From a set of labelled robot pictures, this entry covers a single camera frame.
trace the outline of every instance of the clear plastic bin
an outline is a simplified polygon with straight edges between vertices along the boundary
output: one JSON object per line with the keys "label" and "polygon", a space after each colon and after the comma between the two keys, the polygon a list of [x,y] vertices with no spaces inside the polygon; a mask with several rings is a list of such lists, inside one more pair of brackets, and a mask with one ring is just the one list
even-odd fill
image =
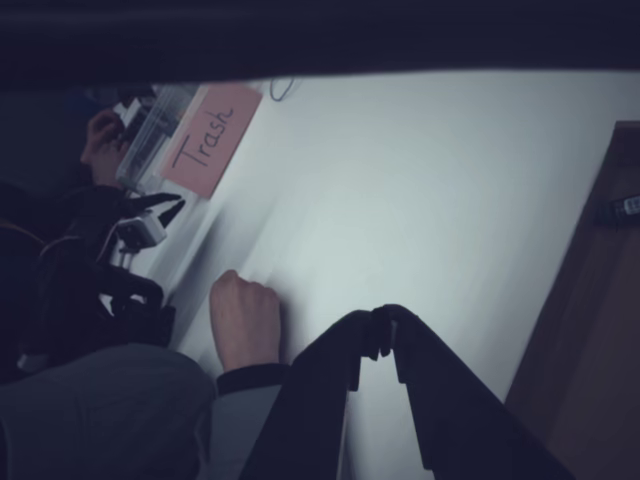
{"label": "clear plastic bin", "polygon": [[184,117],[198,85],[163,85],[116,173],[117,180],[141,195],[155,193],[166,147]]}

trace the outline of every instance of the fist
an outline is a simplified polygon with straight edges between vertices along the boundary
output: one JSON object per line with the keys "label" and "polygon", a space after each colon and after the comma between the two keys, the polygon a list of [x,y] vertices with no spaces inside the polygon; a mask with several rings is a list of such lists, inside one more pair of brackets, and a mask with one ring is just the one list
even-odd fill
{"label": "fist", "polygon": [[278,363],[280,301],[276,292],[229,270],[211,287],[211,328],[225,372]]}
{"label": "fist", "polygon": [[124,130],[120,117],[112,110],[103,110],[91,119],[87,127],[87,144],[80,162],[89,165],[95,185],[122,188],[116,172],[127,154],[129,145],[117,140]]}

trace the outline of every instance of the paper sign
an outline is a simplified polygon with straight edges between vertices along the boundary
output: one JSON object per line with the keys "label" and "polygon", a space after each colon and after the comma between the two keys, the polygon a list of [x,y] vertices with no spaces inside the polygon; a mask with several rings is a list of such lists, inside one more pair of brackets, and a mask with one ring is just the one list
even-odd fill
{"label": "paper sign", "polygon": [[237,83],[200,87],[167,148],[162,176],[210,198],[261,99]]}

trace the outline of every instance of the table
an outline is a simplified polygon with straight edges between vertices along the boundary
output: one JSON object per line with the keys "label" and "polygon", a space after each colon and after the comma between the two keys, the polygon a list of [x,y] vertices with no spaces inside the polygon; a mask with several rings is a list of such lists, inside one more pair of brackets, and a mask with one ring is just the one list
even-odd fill
{"label": "table", "polygon": [[[209,201],[134,273],[178,309],[172,347],[211,375],[211,283],[273,287],[291,359],[344,314],[399,303],[504,398],[620,117],[630,74],[303,79],[265,97]],[[164,191],[185,193],[169,185]],[[350,396],[356,478],[425,478],[391,357]]]}

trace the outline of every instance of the wire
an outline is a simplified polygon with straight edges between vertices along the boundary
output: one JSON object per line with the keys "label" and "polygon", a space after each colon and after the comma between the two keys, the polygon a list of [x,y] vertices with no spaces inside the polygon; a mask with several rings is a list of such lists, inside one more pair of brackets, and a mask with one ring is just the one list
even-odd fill
{"label": "wire", "polygon": [[269,82],[269,95],[271,95],[271,100],[273,100],[274,102],[281,102],[282,100],[284,100],[284,97],[287,96],[287,93],[289,93],[289,90],[291,90],[291,87],[293,87],[293,82],[296,81],[296,77],[291,77],[291,80],[289,80],[289,85],[287,85],[287,88],[284,89],[284,92],[279,97],[276,97],[273,94],[273,84],[275,81],[276,79],[273,78],[271,79],[271,82]]}
{"label": "wire", "polygon": [[117,227],[118,227],[118,223],[114,223],[113,227],[111,227],[111,230],[109,230],[109,233],[107,234],[107,238],[104,241],[104,245],[102,245],[102,249],[100,250],[100,253],[96,257],[96,263],[100,261],[100,259],[102,258],[102,255],[104,255],[104,252],[107,250],[107,246],[109,245],[109,240],[111,240],[111,236],[113,235],[113,232],[116,231]]}

